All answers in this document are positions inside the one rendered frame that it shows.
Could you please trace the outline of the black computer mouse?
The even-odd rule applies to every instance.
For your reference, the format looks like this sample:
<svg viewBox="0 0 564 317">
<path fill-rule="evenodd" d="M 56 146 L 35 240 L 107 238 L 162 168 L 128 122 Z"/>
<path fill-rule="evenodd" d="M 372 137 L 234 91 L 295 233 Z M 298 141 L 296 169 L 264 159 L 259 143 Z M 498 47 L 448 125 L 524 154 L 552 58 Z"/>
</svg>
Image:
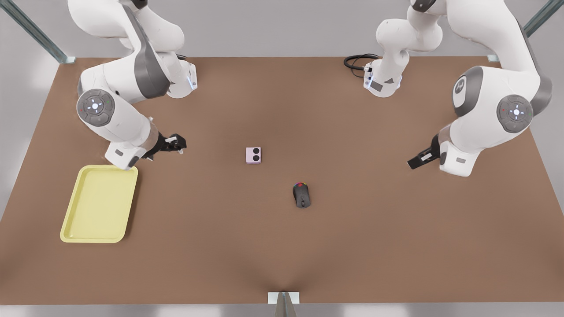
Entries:
<svg viewBox="0 0 564 317">
<path fill-rule="evenodd" d="M 296 183 L 293 187 L 293 196 L 298 208 L 304 209 L 311 205 L 308 185 L 306 183 Z"/>
</svg>

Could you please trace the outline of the silver frame post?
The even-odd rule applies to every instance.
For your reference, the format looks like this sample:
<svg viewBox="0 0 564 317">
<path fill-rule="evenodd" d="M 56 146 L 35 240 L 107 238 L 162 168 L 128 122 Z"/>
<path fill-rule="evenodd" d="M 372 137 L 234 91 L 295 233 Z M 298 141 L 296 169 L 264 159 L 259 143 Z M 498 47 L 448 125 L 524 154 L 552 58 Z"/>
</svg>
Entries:
<svg viewBox="0 0 564 317">
<path fill-rule="evenodd" d="M 548 72 L 564 64 L 564 0 L 505 0 Z"/>
<path fill-rule="evenodd" d="M 59 64 L 72 64 L 76 57 L 67 56 L 13 0 L 0 0 L 0 8 L 10 16 L 23 30 L 27 32 L 46 52 L 50 54 Z"/>
<path fill-rule="evenodd" d="M 300 303 L 299 292 L 268 292 L 268 304 L 275 304 L 274 317 L 297 317 L 294 304 Z"/>
</svg>

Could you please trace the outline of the yellow plastic tray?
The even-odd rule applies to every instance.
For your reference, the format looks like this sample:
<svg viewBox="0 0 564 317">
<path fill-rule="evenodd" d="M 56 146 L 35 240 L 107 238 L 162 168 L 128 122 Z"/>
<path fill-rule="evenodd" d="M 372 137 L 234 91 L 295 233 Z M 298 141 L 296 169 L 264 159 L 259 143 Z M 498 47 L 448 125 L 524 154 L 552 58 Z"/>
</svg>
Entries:
<svg viewBox="0 0 564 317">
<path fill-rule="evenodd" d="M 60 230 L 65 243 L 117 243 L 129 220 L 138 170 L 86 165 L 77 175 Z"/>
</svg>

